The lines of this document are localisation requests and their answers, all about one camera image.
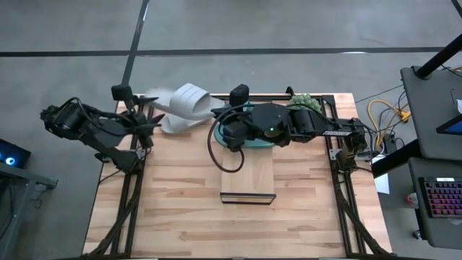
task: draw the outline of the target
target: wooden table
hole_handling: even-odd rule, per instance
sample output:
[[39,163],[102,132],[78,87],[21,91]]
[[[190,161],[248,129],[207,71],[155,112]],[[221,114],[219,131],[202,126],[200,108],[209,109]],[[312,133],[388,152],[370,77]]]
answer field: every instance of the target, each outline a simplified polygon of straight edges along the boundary
[[[339,118],[357,117],[352,94],[332,95]],[[273,148],[270,155],[277,198],[271,205],[223,204],[219,197],[222,172],[206,148],[210,125],[177,136],[154,131],[132,257],[345,255],[324,138]],[[127,136],[119,149],[128,149],[130,139]],[[229,156],[215,141],[212,146],[217,158]],[[113,165],[105,165],[101,178],[114,171]],[[94,249],[114,223],[122,183],[123,175],[116,175],[97,190],[84,253]],[[352,183],[361,221],[377,242],[391,251],[372,174],[357,171]],[[355,245],[351,223],[349,232]],[[122,230],[121,251],[124,238]]]

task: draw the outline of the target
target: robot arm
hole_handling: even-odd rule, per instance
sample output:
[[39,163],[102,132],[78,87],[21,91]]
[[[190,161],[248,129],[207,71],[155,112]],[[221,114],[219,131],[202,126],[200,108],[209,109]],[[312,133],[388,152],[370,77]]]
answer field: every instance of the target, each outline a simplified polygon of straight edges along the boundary
[[294,110],[273,103],[243,104],[213,110],[227,148],[239,152],[245,140],[261,139],[284,147],[315,137],[341,137],[344,148],[336,154],[336,170],[352,172],[355,156],[367,147],[364,125],[357,118],[333,119],[314,110]]
[[47,131],[61,138],[83,142],[99,151],[95,155],[98,160],[105,162],[105,158],[109,158],[117,169],[127,172],[141,158],[136,151],[120,151],[115,147],[128,134],[137,135],[143,149],[152,147],[152,131],[159,126],[158,122],[164,115],[148,120],[142,112],[136,112],[135,105],[146,104],[156,97],[133,96],[129,86],[121,85],[112,87],[112,93],[114,100],[126,104],[127,111],[120,114],[102,112],[73,97],[60,107],[51,105],[44,109],[40,119]]

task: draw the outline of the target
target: white curved piece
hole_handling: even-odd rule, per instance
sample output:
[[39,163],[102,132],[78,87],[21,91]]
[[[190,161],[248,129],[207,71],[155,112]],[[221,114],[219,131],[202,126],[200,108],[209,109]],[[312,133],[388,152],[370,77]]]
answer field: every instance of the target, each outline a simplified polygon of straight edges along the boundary
[[176,91],[153,87],[145,94],[147,98],[158,97],[150,103],[157,109],[188,120],[201,121],[213,117],[211,109],[225,105],[222,100],[210,96],[206,90],[187,83]]
[[207,122],[208,120],[210,120],[210,118],[199,120],[199,121],[194,121],[194,120],[184,119],[179,116],[166,115],[164,118],[162,118],[162,120],[160,121],[160,124],[162,124],[161,129],[163,133],[179,134],[195,126],[203,124]]

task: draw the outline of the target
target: wooden block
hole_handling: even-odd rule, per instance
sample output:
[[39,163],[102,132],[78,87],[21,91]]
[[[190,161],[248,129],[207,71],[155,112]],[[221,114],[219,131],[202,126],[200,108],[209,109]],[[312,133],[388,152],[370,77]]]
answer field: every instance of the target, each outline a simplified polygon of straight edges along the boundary
[[[245,163],[237,173],[222,172],[223,203],[270,204],[274,195],[273,150],[244,149]],[[239,152],[223,152],[223,167],[236,169]]]

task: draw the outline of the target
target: concrete floor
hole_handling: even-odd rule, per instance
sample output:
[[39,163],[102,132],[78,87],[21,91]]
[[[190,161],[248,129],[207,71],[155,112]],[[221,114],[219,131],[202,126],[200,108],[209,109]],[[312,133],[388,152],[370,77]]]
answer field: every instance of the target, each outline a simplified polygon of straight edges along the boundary
[[[1,0],[0,51],[129,50],[142,0]],[[375,48],[444,46],[462,19],[443,0],[151,0],[140,50],[177,48]],[[266,56],[137,57],[130,85],[192,82],[210,92],[240,83],[252,92],[352,92],[361,100],[400,85],[399,69],[434,53],[311,54]],[[119,84],[127,58],[0,57],[0,138],[32,152],[28,168],[59,179],[58,188],[31,209],[20,234],[18,259],[78,256],[82,250],[101,164],[79,142],[49,134],[39,120],[48,105],[73,96],[111,111],[110,86]],[[462,64],[458,54],[446,65]],[[377,98],[395,103],[402,87]],[[366,106],[360,119],[370,125]],[[384,109],[377,105],[377,118]],[[412,123],[396,127],[415,138]],[[409,172],[391,175],[390,196],[380,195],[393,251],[399,256],[459,259],[459,252],[413,240],[414,212],[402,202]]]

